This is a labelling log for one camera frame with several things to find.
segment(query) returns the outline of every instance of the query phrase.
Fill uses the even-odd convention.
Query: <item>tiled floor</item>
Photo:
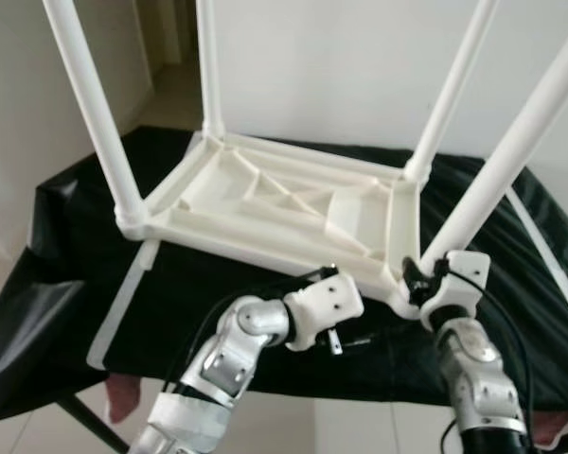
[[[197,62],[165,68],[156,95],[139,124],[197,130],[202,102]],[[0,262],[0,288],[11,264]],[[147,418],[160,387],[145,380],[140,408],[115,428],[127,441]],[[102,414],[105,392],[98,385],[80,394]],[[435,454],[439,436],[451,420],[448,409],[408,404],[348,403],[249,393],[236,410],[220,446],[223,454]],[[109,454],[112,451],[69,415],[51,405],[0,422],[0,454]],[[461,452],[453,434],[447,453]]]

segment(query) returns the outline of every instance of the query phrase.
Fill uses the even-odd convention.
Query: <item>wire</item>
[[[203,318],[202,322],[200,323],[200,326],[198,327],[198,329],[195,332],[195,335],[193,337],[193,341],[191,342],[191,345],[187,349],[187,355],[186,355],[186,360],[185,360],[184,365],[183,365],[183,369],[186,370],[187,367],[189,367],[189,364],[193,360],[193,357],[196,354],[196,351],[198,349],[198,344],[200,343],[200,340],[202,340],[203,337],[204,337],[205,330],[211,324],[211,322],[214,322],[215,316],[217,314],[219,314],[219,316],[222,315],[225,305],[228,305],[233,300],[235,300],[235,299],[237,299],[241,296],[247,295],[249,293],[260,292],[260,291],[265,290],[266,288],[278,288],[278,287],[281,287],[285,284],[289,284],[289,283],[291,284],[292,282],[296,282],[296,281],[306,281],[306,280],[311,279],[312,277],[314,277],[318,274],[325,273],[327,270],[328,270],[328,268],[323,267],[323,268],[320,268],[318,270],[311,271],[311,272],[308,272],[306,274],[302,274],[300,276],[287,277],[287,278],[280,279],[278,281],[272,282],[270,284],[265,284],[265,285],[257,286],[257,287],[245,288],[243,290],[239,290],[239,291],[236,291],[234,293],[231,293],[231,294],[225,296],[224,298],[221,298],[216,304],[214,304],[210,308],[210,310],[206,313],[206,315],[204,315],[204,318]],[[186,340],[179,347],[172,363],[169,366],[169,369],[167,371],[167,374],[166,374],[166,377],[165,377],[165,380],[164,380],[164,385],[162,386],[162,393],[166,392],[166,390],[169,387],[169,384],[172,383],[173,376],[175,375],[177,370],[180,369],[179,367],[177,367],[178,364],[179,364],[178,360],[179,360],[179,357],[186,350],[187,339],[188,339],[188,336],[186,337]]]
[[[530,366],[530,361],[528,360],[528,354],[526,352],[526,347],[524,341],[522,340],[522,336],[520,335],[520,331],[518,327],[513,322],[513,319],[509,315],[509,313],[505,310],[503,305],[490,293],[484,288],[478,286],[475,282],[473,282],[470,278],[465,277],[463,274],[460,274],[453,270],[448,270],[448,273],[457,277],[458,279],[466,282],[473,288],[477,289],[482,295],[492,304],[498,312],[499,315],[505,320],[506,324],[511,331],[511,334],[520,349],[520,356],[522,357],[522,363],[524,364],[524,382],[525,382],[525,394],[526,394],[526,431],[528,432],[528,443],[529,447],[534,447],[534,442],[532,438],[533,433],[533,407],[534,407],[534,381],[532,376],[532,367]]]
[[[453,419],[451,423],[447,425],[446,429],[444,430],[444,433],[442,433],[442,436],[439,439],[440,454],[446,454],[446,452],[444,451],[444,443],[446,443],[446,438],[448,438],[448,434],[451,433],[451,430],[455,425],[456,425],[456,420]]]

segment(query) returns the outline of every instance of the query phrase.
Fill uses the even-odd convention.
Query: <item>black table leg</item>
[[[62,409],[72,415],[80,424],[88,428],[118,454],[129,452],[129,446],[96,416],[75,395],[65,397],[57,402]]]

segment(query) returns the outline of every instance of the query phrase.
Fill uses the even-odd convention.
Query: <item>white pipe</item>
[[[147,210],[98,78],[73,0],[44,0],[44,8],[103,173],[112,191],[117,219],[139,224]]]
[[[434,262],[447,251],[463,250],[469,245],[522,171],[567,99],[568,40],[421,257],[420,268],[424,273],[431,274]]]
[[[204,137],[222,139],[225,135],[225,125],[221,113],[213,0],[196,0],[196,10],[198,11],[198,46],[200,47],[200,77],[204,109],[203,134]]]
[[[417,149],[406,163],[404,169],[406,180],[426,182],[429,178],[432,160],[463,93],[465,82],[469,78],[473,64],[482,47],[498,3],[499,0],[480,0],[475,8],[461,46],[454,58],[453,66],[420,137]]]

